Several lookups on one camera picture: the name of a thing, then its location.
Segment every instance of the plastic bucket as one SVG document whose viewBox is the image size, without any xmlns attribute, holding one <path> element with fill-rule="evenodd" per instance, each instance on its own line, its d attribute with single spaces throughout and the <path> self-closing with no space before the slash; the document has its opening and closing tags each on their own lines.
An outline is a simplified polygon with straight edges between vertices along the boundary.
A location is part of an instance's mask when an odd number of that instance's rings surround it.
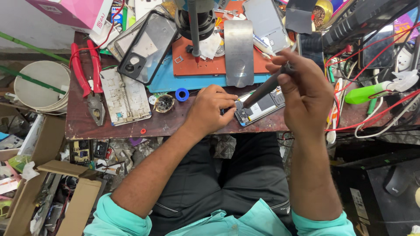
<svg viewBox="0 0 420 236">
<path fill-rule="evenodd" d="M 25 66 L 20 73 L 59 89 L 61 89 L 62 85 L 69 86 L 70 84 L 68 70 L 52 61 L 43 60 L 31 63 Z M 16 96 L 23 104 L 40 112 L 57 111 L 63 113 L 67 111 L 68 91 L 60 99 L 59 93 L 26 81 L 18 76 L 15 80 L 14 90 Z"/>
</svg>

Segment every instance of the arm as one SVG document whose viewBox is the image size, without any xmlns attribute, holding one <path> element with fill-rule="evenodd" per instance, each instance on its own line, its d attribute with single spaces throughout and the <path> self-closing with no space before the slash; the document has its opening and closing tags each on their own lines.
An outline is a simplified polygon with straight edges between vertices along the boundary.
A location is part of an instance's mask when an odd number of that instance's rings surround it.
<svg viewBox="0 0 420 236">
<path fill-rule="evenodd" d="M 237 98 L 214 84 L 200 90 L 185 123 L 129 173 L 111 199 L 121 208 L 145 219 L 185 154 L 204 136 L 232 120 Z M 224 108 L 231 109 L 221 116 L 220 109 Z"/>
<path fill-rule="evenodd" d="M 290 50 L 281 52 L 266 66 L 276 72 L 289 61 L 296 69 L 293 77 L 279 75 L 286 108 L 284 120 L 293 132 L 290 201 L 294 212 L 310 220 L 334 220 L 343 212 L 330 173 L 324 137 L 326 117 L 333 104 L 333 88 L 310 59 Z"/>
</svg>

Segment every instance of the man's left hand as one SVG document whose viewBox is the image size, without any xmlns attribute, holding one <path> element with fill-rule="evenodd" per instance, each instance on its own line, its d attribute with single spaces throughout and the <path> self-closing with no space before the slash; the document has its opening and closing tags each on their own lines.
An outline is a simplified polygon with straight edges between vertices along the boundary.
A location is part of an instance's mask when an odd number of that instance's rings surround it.
<svg viewBox="0 0 420 236">
<path fill-rule="evenodd" d="M 212 84 L 198 92 L 183 126 L 200 136 L 216 132 L 225 127 L 234 117 L 237 95 L 228 94 L 219 85 Z M 230 108 L 224 115 L 221 109 Z"/>
</svg>

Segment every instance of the teal shirt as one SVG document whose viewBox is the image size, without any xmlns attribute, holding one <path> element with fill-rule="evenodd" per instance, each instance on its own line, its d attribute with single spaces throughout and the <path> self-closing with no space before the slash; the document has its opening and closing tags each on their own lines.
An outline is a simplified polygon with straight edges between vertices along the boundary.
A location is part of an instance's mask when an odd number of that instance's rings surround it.
<svg viewBox="0 0 420 236">
<path fill-rule="evenodd" d="M 110 194 L 99 199 L 95 219 L 84 229 L 85 236 L 148 236 L 152 222 L 122 209 L 112 201 Z M 300 236 L 355 236 L 352 223 L 343 212 L 340 217 L 331 221 L 313 221 L 296 215 L 292 211 L 293 222 Z M 290 236 L 290 232 L 260 199 L 242 217 L 226 217 L 226 212 L 217 210 L 211 216 L 172 231 L 167 236 Z"/>
</svg>

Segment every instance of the shirt sleeve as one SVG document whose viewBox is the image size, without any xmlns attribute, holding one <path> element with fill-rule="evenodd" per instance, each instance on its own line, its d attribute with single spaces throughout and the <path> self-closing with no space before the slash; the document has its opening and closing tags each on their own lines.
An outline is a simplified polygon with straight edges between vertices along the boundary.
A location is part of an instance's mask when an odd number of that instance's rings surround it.
<svg viewBox="0 0 420 236">
<path fill-rule="evenodd" d="M 84 229 L 85 236 L 148 236 L 152 228 L 149 216 L 146 219 L 124 210 L 103 195 L 93 216 L 95 219 Z"/>
<path fill-rule="evenodd" d="M 299 236 L 356 235 L 353 224 L 347 219 L 344 211 L 337 219 L 328 221 L 309 220 L 297 215 L 293 210 L 291 211 L 291 215 Z"/>
</svg>

